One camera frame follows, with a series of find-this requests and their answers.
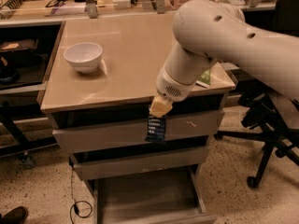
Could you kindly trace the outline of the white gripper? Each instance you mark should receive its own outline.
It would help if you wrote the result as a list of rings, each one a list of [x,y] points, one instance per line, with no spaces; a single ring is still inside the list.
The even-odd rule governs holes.
[[[187,98],[195,86],[200,73],[186,67],[163,67],[156,79],[156,95],[149,108],[149,113],[161,118],[172,109],[172,102],[181,102]]]

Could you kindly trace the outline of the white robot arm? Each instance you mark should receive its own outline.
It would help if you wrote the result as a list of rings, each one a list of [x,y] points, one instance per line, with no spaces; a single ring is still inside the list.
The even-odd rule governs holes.
[[[263,84],[299,100],[299,38],[245,23],[228,4],[192,0],[173,20],[176,43],[156,80],[149,113],[160,118],[190,94],[196,80],[214,63],[233,63]]]

